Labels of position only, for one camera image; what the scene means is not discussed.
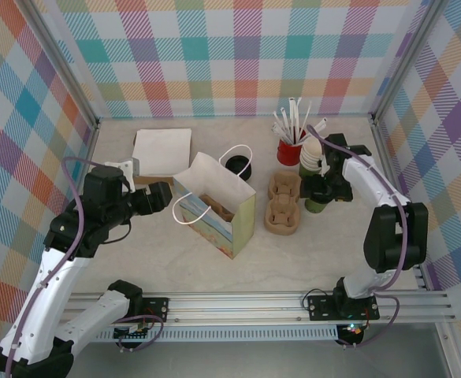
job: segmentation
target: plaid wallpaper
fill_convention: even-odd
[[[32,285],[51,219],[67,201],[60,169],[91,129],[13,0],[0,0],[0,337]],[[79,166],[70,167],[74,177]]]
[[[461,0],[448,3],[381,127],[403,192],[429,208],[433,286],[461,319]]]
[[[171,117],[368,113],[421,0],[35,2],[97,114]]]
[[[403,40],[402,40],[402,43],[400,44],[399,49],[396,51],[395,57],[393,58],[393,61],[388,68],[388,71],[386,72],[386,76],[381,82],[379,91],[377,91],[377,95],[375,96],[374,102],[372,102],[372,106],[370,107],[371,113],[375,112],[377,106],[379,105],[379,102],[382,99],[382,95],[385,93],[386,88],[388,87],[389,81],[391,80],[393,75],[395,75],[395,72],[400,66],[400,63],[402,63],[403,54],[405,53],[405,50],[411,44],[412,37],[414,36],[415,32],[418,30],[419,25],[421,25],[422,18],[425,16],[426,10],[428,9],[428,6],[432,3],[432,1],[433,0],[421,0],[421,5],[416,11],[416,14],[414,15],[414,18],[411,22],[411,25],[407,29],[407,33],[405,34],[405,37],[403,37]]]

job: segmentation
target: paper cup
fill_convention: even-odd
[[[313,158],[320,158],[323,154],[322,144],[316,137],[311,136],[303,143],[302,150]]]
[[[318,166],[318,163],[310,163],[309,161],[305,161],[302,156],[300,156],[300,164],[307,170],[312,172],[319,172],[321,167]]]
[[[300,156],[303,158],[304,161],[306,161],[307,163],[311,165],[317,165],[319,162],[319,159],[315,157],[307,156],[305,154],[301,154]]]

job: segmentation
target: cable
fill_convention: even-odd
[[[374,176],[379,180],[380,183],[385,187],[386,191],[389,193],[390,196],[392,196],[393,201],[396,203],[396,207],[398,208],[398,212],[400,213],[400,219],[402,222],[402,248],[400,250],[400,259],[398,260],[398,265],[396,266],[396,271],[395,274],[393,274],[392,279],[388,282],[385,283],[382,286],[373,286],[370,287],[369,290],[374,292],[374,295],[378,298],[389,298],[393,299],[396,302],[396,309],[395,313],[393,314],[391,320],[386,324],[384,329],[382,329],[379,333],[377,333],[372,339],[366,340],[359,345],[361,347],[364,347],[365,345],[368,345],[369,343],[372,343],[373,341],[379,339],[382,335],[384,335],[389,328],[393,325],[395,322],[396,317],[398,316],[398,312],[400,311],[400,301],[398,300],[397,297],[394,297],[392,295],[379,295],[375,293],[375,291],[384,291],[389,289],[397,280],[402,272],[403,264],[405,262],[405,257],[407,255],[407,240],[408,240],[408,229],[407,229],[407,217],[405,215],[405,211],[403,211],[402,204],[400,203],[400,200],[396,197],[395,191],[388,185],[388,182],[386,179],[377,171],[372,165],[368,163],[365,159],[361,158],[359,155],[355,154],[353,151],[348,150],[346,148],[343,148],[341,146],[338,146],[334,143],[331,143],[325,139],[323,139],[317,132],[316,130],[310,125],[307,125],[307,130],[309,133],[311,133],[315,138],[317,138],[320,143],[325,144],[326,146],[332,147],[335,150],[339,150],[341,152],[344,152],[351,156],[352,158],[355,158],[357,161],[362,163],[365,167],[367,167],[373,174]]]
[[[71,161],[71,160],[80,161],[84,164],[95,165],[99,167],[103,166],[101,164],[94,163],[93,161],[85,160],[79,157],[69,157],[68,156],[62,159],[62,164],[61,164],[62,172],[64,173],[64,176],[67,178],[69,182],[69,188],[71,189],[72,196],[74,197],[74,200],[76,201],[76,208],[78,210],[78,231],[76,233],[76,238],[74,238],[74,240],[72,241],[72,244],[67,250],[67,252],[61,258],[58,264],[53,268],[53,270],[48,273],[45,279],[42,280],[38,284],[37,288],[32,293],[32,296],[27,299],[27,305],[25,306],[25,310],[22,313],[20,320],[18,321],[17,330],[15,331],[15,335],[13,336],[11,347],[8,353],[8,358],[6,359],[6,369],[5,369],[6,378],[11,377],[11,368],[13,366],[13,359],[14,359],[15,352],[18,347],[18,342],[20,340],[21,333],[22,333],[22,330],[24,329],[25,322],[27,321],[28,315],[31,312],[32,307],[34,306],[35,300],[39,297],[39,294],[41,294],[41,290],[48,286],[48,283],[50,282],[50,280],[58,273],[58,271],[65,264],[65,262],[69,260],[72,253],[74,252],[74,250],[80,243],[81,236],[83,235],[83,228],[84,228],[83,204],[81,203],[81,198],[78,194],[78,190],[76,189],[76,183],[72,179],[71,175],[69,174],[69,171],[67,170],[67,166],[65,165],[67,161]]]
[[[369,310],[367,308],[365,308],[365,317],[366,317],[365,327],[368,328],[370,326],[370,316],[369,316]]]
[[[123,339],[123,337],[120,337],[118,339],[118,346],[121,348],[120,352],[123,353],[124,350],[128,350],[130,353],[132,353],[132,352],[137,352],[139,350],[142,350],[142,349],[150,346],[155,341],[157,341],[157,339],[162,334],[162,331],[164,330],[164,321],[162,320],[161,317],[157,317],[156,315],[137,315],[135,317],[124,317],[123,319],[115,321],[115,323],[123,323],[123,322],[126,322],[126,321],[136,321],[136,320],[139,320],[139,319],[152,319],[154,321],[158,321],[158,322],[160,322],[160,329],[158,330],[157,334],[154,336],[153,339],[151,339],[150,341],[146,341],[145,343],[141,343],[140,345],[138,345],[136,348],[133,348],[133,349],[132,348],[131,349],[126,349],[123,345],[121,345],[121,340]]]
[[[324,295],[326,295],[327,297],[329,297],[329,295],[326,293],[326,291],[324,291],[324,290],[322,290],[322,289],[317,289],[317,288],[315,288],[315,289],[309,290],[309,291],[307,292],[307,294],[305,294],[305,295],[303,296],[303,299],[302,299],[302,307],[303,307],[303,309],[306,310],[306,311],[309,311],[309,309],[308,309],[308,308],[306,307],[306,305],[305,305],[306,298],[307,298],[307,296],[308,296],[310,293],[312,293],[313,291],[320,291],[321,293],[323,293]]]
[[[147,307],[146,309],[147,309],[148,311],[150,311],[151,315],[154,315],[154,312],[153,312],[153,310],[152,310],[151,308]],[[154,326],[154,319],[152,320],[151,326],[148,328],[148,331],[151,330],[151,329],[153,328],[153,326]]]
[[[113,244],[113,243],[117,243],[117,242],[120,242],[121,240],[125,239],[128,236],[128,234],[130,234],[130,231],[132,231],[132,223],[131,223],[130,220],[128,221],[127,225],[128,225],[128,231],[127,231],[127,233],[125,235],[123,235],[122,237],[120,237],[118,239],[110,240],[109,242],[104,242],[102,244]]]

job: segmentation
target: gift bag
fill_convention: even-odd
[[[174,219],[180,224],[189,225],[230,258],[244,248],[255,229],[256,191],[239,177],[247,166],[236,175],[221,164],[221,159],[228,152],[240,146],[251,152],[248,146],[234,146],[219,161],[199,152],[189,169],[173,177],[176,192],[182,196],[174,203]],[[199,198],[201,195],[209,195],[235,214],[232,221],[226,222],[217,215]],[[180,204],[183,221],[177,219],[175,214],[177,203]]]

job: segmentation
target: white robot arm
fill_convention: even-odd
[[[311,126],[307,128],[319,138]],[[334,292],[342,292],[343,300],[339,306],[344,313],[346,302],[369,298],[376,287],[395,276],[403,242],[407,243],[403,270],[424,262],[428,211],[422,203],[411,203],[391,185],[379,172],[365,146],[348,146],[343,134],[332,134],[321,141],[324,143],[323,176],[306,177],[302,196],[321,203],[352,201],[352,189],[356,189],[365,204],[374,209],[363,244],[366,264],[341,279],[334,289]],[[402,210],[406,224],[400,216]],[[407,227],[405,241],[403,227]]]
[[[169,185],[154,183],[132,192],[121,169],[100,165],[85,176],[80,199],[84,209],[84,232],[78,247],[57,271],[55,267],[66,255],[78,229],[79,214],[71,202],[51,221],[38,274],[15,323],[0,342],[0,371],[6,371],[8,356],[14,350],[13,377],[66,377],[74,358],[101,330],[125,316],[140,315],[144,310],[143,291],[118,280],[93,306],[59,326],[74,285],[98,247],[108,243],[110,229],[121,224],[130,225],[135,215],[150,215],[164,209],[172,199]],[[52,272],[56,273],[43,286]],[[27,317],[22,326],[20,319],[25,313]],[[19,327],[21,335],[15,343]]]

